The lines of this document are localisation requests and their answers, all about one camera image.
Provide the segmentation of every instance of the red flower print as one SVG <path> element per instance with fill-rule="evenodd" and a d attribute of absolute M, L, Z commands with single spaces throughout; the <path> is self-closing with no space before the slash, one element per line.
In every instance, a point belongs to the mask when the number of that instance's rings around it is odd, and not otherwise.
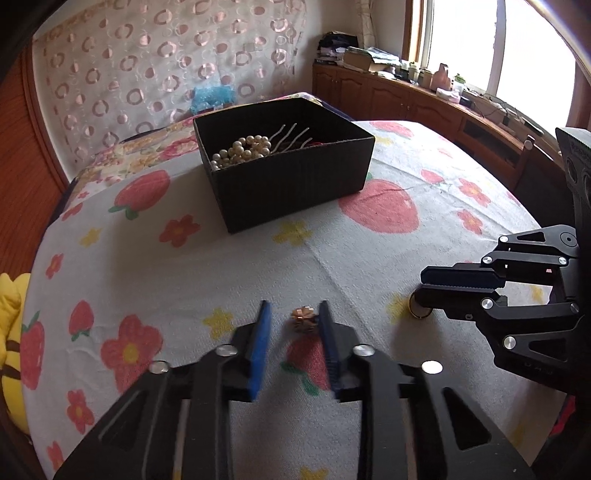
<path fill-rule="evenodd" d="M 68 220 L 68 218 L 70 218 L 71 216 L 74 216 L 75 214 L 77 214 L 79 211 L 82 210 L 82 204 L 84 204 L 84 202 L 80 202 L 78 205 L 76 205 L 75 207 L 72 207 L 70 210 L 66 211 L 66 213 L 64 213 L 61 216 L 61 221 L 65 222 L 66 220 Z"/>
<path fill-rule="evenodd" d="M 160 332 L 142 325 L 136 315 L 128 315 L 119 325 L 119 338 L 103 343 L 100 358 L 107 368 L 114 370 L 117 390 L 123 393 L 146 370 L 161 348 Z"/>
<path fill-rule="evenodd" d="M 21 382 L 31 390 L 39 384 L 45 351 L 45 329 L 38 320 L 36 312 L 28 326 L 22 324 L 21 331 Z"/>
<path fill-rule="evenodd" d="M 472 215 L 468 210 L 460 210 L 457 215 L 464 222 L 466 230 L 482 235 L 482 221 L 479 218 Z"/>
<path fill-rule="evenodd" d="M 49 267 L 47 267 L 47 270 L 45 270 L 45 275 L 47 278 L 51 280 L 53 275 L 60 271 L 62 260 L 64 260 L 64 254 L 53 255 Z"/>
<path fill-rule="evenodd" d="M 438 148 L 437 151 L 444 155 L 447 155 L 449 158 L 453 158 L 453 155 L 449 153 L 445 148 Z"/>
<path fill-rule="evenodd" d="M 95 424 L 95 416 L 86 406 L 86 397 L 82 390 L 70 390 L 68 392 L 68 406 L 66 413 L 68 418 L 76 425 L 76 430 L 84 435 L 86 426 Z"/>
<path fill-rule="evenodd" d="M 195 151 L 198 148 L 199 145 L 194 136 L 182 138 L 181 140 L 172 142 L 168 147 L 166 147 L 166 149 L 164 149 L 164 151 L 160 154 L 160 159 L 170 160 L 171 158 Z"/>
<path fill-rule="evenodd" d="M 57 472 L 59 467 L 61 467 L 64 463 L 64 455 L 61 452 L 60 444 L 53 442 L 49 447 L 47 447 L 47 456 L 49 457 L 49 460 L 51 460 L 53 470 Z"/>
<path fill-rule="evenodd" d="M 90 336 L 90 329 L 95 322 L 95 315 L 92 313 L 89 303 L 86 300 L 79 301 L 72 314 L 68 331 L 72 336 L 72 342 L 78 340 L 80 335 Z"/>
<path fill-rule="evenodd" d="M 422 169 L 421 177 L 423 177 L 427 182 L 433 183 L 434 185 L 436 183 L 443 182 L 443 177 L 431 170 Z"/>
<path fill-rule="evenodd" d="M 111 213 L 125 211 L 128 220 L 134 220 L 140 212 L 152 208 L 167 192 L 170 177 L 164 170 L 156 170 L 138 177 L 126 185 L 115 197 Z"/>
<path fill-rule="evenodd" d="M 462 192 L 467 197 L 471 197 L 475 199 L 480 205 L 483 207 L 488 206 L 491 202 L 491 199 L 488 198 L 476 183 L 472 183 L 471 181 L 467 181 L 465 179 L 460 179 L 462 186 L 460 187 L 460 192 Z"/>
<path fill-rule="evenodd" d="M 517 200 L 517 197 L 513 195 L 509 190 L 507 190 L 507 196 L 509 197 L 509 200 L 513 200 L 517 205 L 521 205 L 519 203 L 519 200 Z"/>
<path fill-rule="evenodd" d="M 412 138 L 414 136 L 409 128 L 392 120 L 374 120 L 373 122 L 370 122 L 370 124 L 378 130 L 397 134 L 404 138 Z"/>
<path fill-rule="evenodd" d="M 193 215 L 185 215 L 180 220 L 170 220 L 158 239 L 162 242 L 171 242 L 173 247 L 182 247 L 187 237 L 201 230 L 201 225 L 193 223 Z"/>

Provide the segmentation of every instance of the cardboard box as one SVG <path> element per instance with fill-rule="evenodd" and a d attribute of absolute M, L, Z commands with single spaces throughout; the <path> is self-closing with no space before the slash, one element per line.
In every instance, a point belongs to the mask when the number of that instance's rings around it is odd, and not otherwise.
<path fill-rule="evenodd" d="M 319 203 L 360 191 L 365 184 L 375 138 L 357 125 L 304 98 L 272 100 L 208 113 L 193 121 L 199 152 L 228 232 L 235 233 Z M 275 153 L 213 171 L 212 155 L 240 137 L 288 140 L 309 127 L 323 145 Z"/>

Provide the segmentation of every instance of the floral bedsheet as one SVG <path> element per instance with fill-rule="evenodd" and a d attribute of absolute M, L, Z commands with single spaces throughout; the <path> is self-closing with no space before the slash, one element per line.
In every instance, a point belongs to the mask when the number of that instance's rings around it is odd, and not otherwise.
<path fill-rule="evenodd" d="M 187 140 L 189 122 L 160 134 L 164 142 L 142 139 L 134 168 L 140 157 L 159 165 L 88 195 L 49 226 L 21 338 L 27 417 L 48 478 L 153 359 L 198 360 L 251 322 L 262 299 L 273 311 L 264 383 L 256 402 L 231 409 L 236 480 L 356 478 L 359 406 L 335 402 L 318 336 L 286 326 L 293 308 L 322 300 L 393 358 L 439 361 L 535 458 L 564 394 L 495 367 L 472 322 L 440 311 L 417 320 L 406 304 L 426 265 L 477 262 L 500 235 L 536 222 L 428 128 L 358 125 L 376 138 L 361 192 L 235 235 Z M 504 293 L 510 304 L 543 304 L 549 287 L 508 284 Z"/>
<path fill-rule="evenodd" d="M 296 97 L 306 98 L 326 106 L 322 100 L 304 92 L 287 95 L 280 99 Z M 77 175 L 78 183 L 70 195 L 66 209 L 146 168 L 197 150 L 199 146 L 195 139 L 193 118 L 195 116 L 103 150 L 91 165 Z"/>

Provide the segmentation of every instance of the blue gripper pad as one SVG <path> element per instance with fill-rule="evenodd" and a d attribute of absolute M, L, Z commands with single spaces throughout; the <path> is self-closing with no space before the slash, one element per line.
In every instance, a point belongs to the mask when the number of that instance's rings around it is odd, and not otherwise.
<path fill-rule="evenodd" d="M 251 371 L 248 380 L 248 392 L 251 401 L 256 400 L 256 396 L 261 389 L 262 375 L 265 370 L 265 358 L 267 357 L 267 346 L 271 334 L 271 304 L 263 300 L 256 318 L 255 331 L 253 333 L 254 347 L 251 353 Z"/>
<path fill-rule="evenodd" d="M 326 371 L 329 376 L 330 389 L 338 398 L 340 384 L 340 359 L 339 351 L 336 345 L 335 324 L 330 314 L 329 304 L 325 300 L 320 303 L 318 308 L 318 333 L 324 349 L 324 361 L 326 362 Z"/>

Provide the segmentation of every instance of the curtain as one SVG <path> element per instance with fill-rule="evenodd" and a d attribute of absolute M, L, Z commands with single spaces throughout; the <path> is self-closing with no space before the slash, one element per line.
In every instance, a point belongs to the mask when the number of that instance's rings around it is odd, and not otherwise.
<path fill-rule="evenodd" d="M 355 9 L 359 18 L 357 39 L 359 48 L 375 47 L 374 22 L 371 18 L 373 0 L 355 0 Z"/>
<path fill-rule="evenodd" d="M 291 93 L 305 0 L 105 0 L 34 42 L 35 84 L 66 174 L 187 115 L 194 88 L 236 103 Z"/>

